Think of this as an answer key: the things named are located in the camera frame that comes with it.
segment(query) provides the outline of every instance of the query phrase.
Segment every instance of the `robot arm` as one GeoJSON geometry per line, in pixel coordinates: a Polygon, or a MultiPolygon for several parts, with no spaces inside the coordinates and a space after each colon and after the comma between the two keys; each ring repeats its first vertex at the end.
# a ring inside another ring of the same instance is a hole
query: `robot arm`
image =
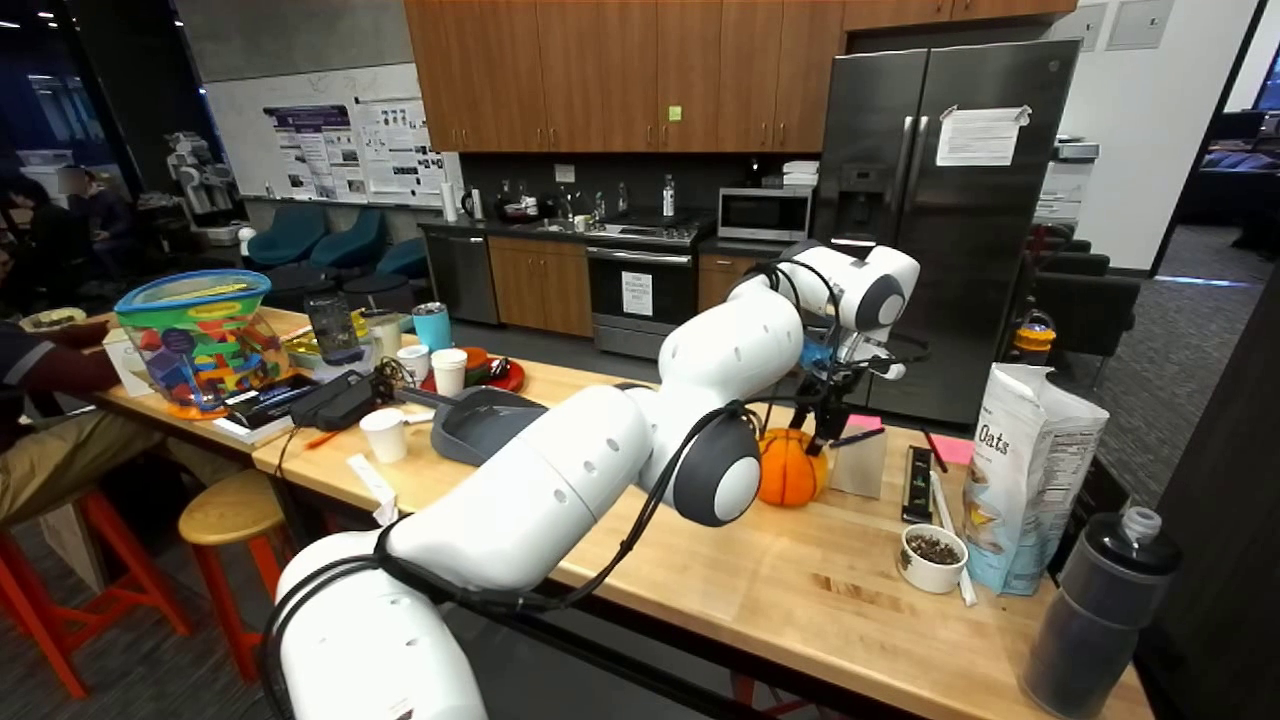
{"type": "Polygon", "coordinates": [[[756,499],[756,428],[729,412],[796,369],[803,317],[839,329],[835,355],[878,362],[921,266],[891,248],[851,261],[801,248],[773,278],[681,323],[658,349],[656,390],[583,390],[542,412],[465,483],[387,532],[308,546],[280,582],[286,631],[280,667],[297,717],[484,717],[480,690],[436,601],[405,571],[473,597],[524,597],[629,483],[695,525],[729,525],[756,499]],[[323,591],[304,578],[355,568],[323,591]]]}

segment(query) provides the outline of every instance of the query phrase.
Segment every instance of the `wooden table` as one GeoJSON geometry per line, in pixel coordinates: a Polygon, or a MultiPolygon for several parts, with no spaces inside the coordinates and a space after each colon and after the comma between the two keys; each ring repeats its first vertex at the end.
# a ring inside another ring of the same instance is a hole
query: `wooden table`
{"type": "MultiPolygon", "coordinates": [[[[616,377],[530,365],[524,396],[554,405],[587,386],[616,377]]],[[[161,401],[107,396],[131,412],[166,422],[183,434],[206,428],[175,422],[161,401]]],[[[338,434],[319,447],[297,434],[282,454],[282,477],[338,505],[372,510],[372,496],[344,466],[365,454],[360,434],[338,434]]],[[[885,435],[885,499],[826,493],[807,510],[756,505],[729,530],[698,530],[674,511],[658,511],[639,548],[599,590],[609,605],[652,616],[658,623],[708,636],[716,646],[788,665],[822,684],[870,695],[921,717],[1046,717],[1021,692],[1021,667],[1057,590],[1044,586],[1033,601],[980,591],[974,610],[961,597],[922,597],[898,582],[898,480],[908,446],[921,434],[889,428],[885,435]]],[[[275,472],[282,441],[260,446],[252,462],[275,472]]],[[[456,487],[473,470],[431,454],[428,434],[410,435],[405,466],[379,470],[400,493],[400,510],[415,511],[456,487]]],[[[554,582],[581,586],[616,554],[629,532],[639,493],[619,505],[558,562],[554,582]]],[[[1124,674],[1105,717],[1151,717],[1137,674],[1124,674]]]]}

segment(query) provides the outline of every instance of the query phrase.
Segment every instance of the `paper sign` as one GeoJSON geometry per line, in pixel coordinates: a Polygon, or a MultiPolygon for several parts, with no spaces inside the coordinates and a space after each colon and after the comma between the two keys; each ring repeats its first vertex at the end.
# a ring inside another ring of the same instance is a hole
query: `paper sign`
{"type": "Polygon", "coordinates": [[[647,273],[622,273],[622,312],[652,317],[652,278],[647,273]]]}
{"type": "Polygon", "coordinates": [[[952,107],[935,141],[935,170],[1007,170],[1033,107],[952,107]]]}

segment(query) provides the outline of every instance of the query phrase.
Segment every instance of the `container lid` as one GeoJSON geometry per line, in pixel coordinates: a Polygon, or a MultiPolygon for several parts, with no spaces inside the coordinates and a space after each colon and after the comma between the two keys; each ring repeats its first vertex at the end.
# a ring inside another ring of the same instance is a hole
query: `container lid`
{"type": "Polygon", "coordinates": [[[1172,578],[1179,566],[1179,548],[1167,536],[1160,536],[1160,520],[1156,520],[1156,530],[1137,532],[1132,520],[1124,520],[1124,511],[1091,516],[1084,530],[1084,539],[1099,557],[1108,557],[1132,571],[1172,578]]]}
{"type": "Polygon", "coordinates": [[[115,312],[154,312],[154,309],[192,309],[218,302],[260,302],[271,294],[271,280],[248,269],[198,269],[154,278],[115,302],[115,312]]]}

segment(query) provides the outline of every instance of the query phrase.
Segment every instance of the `refrigerator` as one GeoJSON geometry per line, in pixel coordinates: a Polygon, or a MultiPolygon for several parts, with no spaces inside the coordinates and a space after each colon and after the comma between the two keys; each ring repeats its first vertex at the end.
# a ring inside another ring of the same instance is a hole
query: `refrigerator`
{"type": "Polygon", "coordinates": [[[821,242],[891,245],[921,286],[854,410],[966,434],[1040,200],[1080,40],[851,51],[831,64],[821,242]]]}

